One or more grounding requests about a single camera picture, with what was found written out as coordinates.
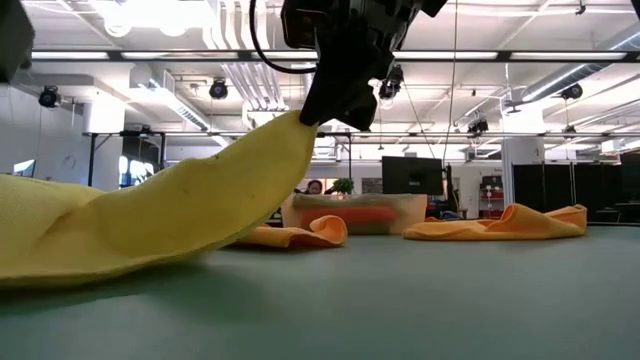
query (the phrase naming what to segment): computer monitor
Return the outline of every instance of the computer monitor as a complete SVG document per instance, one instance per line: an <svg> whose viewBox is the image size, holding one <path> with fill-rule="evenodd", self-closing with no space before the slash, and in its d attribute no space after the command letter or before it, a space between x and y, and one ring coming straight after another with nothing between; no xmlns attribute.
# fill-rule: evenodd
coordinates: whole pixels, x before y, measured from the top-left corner
<svg viewBox="0 0 640 360"><path fill-rule="evenodd" d="M36 161L27 160L13 165L13 175L33 177L36 170Z"/></svg>
<svg viewBox="0 0 640 360"><path fill-rule="evenodd" d="M382 157L383 194L443 195L442 160Z"/></svg>
<svg viewBox="0 0 640 360"><path fill-rule="evenodd" d="M620 155L620 164L622 190L635 198L640 195L640 153Z"/></svg>

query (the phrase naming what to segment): plastic container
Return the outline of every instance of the plastic container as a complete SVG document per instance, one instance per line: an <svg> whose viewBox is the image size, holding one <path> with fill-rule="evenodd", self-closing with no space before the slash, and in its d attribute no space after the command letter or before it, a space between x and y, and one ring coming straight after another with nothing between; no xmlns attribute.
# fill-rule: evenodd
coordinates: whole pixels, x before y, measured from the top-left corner
<svg viewBox="0 0 640 360"><path fill-rule="evenodd" d="M284 227L309 229L322 216L341 217L350 235L400 235L424 221L427 195L305 195L292 194L282 204Z"/></svg>

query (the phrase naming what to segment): orange cloth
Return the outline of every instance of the orange cloth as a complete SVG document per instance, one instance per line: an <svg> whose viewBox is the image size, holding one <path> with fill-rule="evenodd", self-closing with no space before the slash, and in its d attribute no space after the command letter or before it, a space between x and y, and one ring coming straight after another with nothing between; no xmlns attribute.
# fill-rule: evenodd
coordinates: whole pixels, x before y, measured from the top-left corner
<svg viewBox="0 0 640 360"><path fill-rule="evenodd" d="M545 214L520 204L507 206L500 220L439 221L433 218L402 232L411 240L544 240L582 236L587 208L569 206Z"/></svg>
<svg viewBox="0 0 640 360"><path fill-rule="evenodd" d="M290 246L339 247L347 241L347 226L337 216L328 215L318 218L309 224L309 228L311 231L261 226L236 243L288 248Z"/></svg>

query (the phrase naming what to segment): green table surface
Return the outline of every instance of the green table surface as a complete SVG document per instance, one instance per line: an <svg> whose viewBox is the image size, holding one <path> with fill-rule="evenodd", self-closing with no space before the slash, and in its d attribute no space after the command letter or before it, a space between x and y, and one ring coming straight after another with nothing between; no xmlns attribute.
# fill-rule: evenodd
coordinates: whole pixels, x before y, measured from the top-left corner
<svg viewBox="0 0 640 360"><path fill-rule="evenodd" d="M640 359L640 229L545 242L353 237L0 293L0 359Z"/></svg>

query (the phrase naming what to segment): yellow towel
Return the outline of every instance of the yellow towel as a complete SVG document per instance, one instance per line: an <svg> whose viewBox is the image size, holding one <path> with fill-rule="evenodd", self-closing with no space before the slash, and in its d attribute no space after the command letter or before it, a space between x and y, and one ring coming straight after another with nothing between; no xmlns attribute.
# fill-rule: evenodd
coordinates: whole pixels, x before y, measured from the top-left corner
<svg viewBox="0 0 640 360"><path fill-rule="evenodd" d="M438 221L427 219L404 230L411 240L544 240L582 236L587 209L576 205L542 214L520 204L507 206L500 220Z"/></svg>
<svg viewBox="0 0 640 360"><path fill-rule="evenodd" d="M78 285L228 245L300 182L316 131L290 112L112 193L2 175L0 286Z"/></svg>
<svg viewBox="0 0 640 360"><path fill-rule="evenodd" d="M347 225L337 216L323 216L309 224L311 231L299 228L261 226L237 244L288 247L339 247L347 241Z"/></svg>

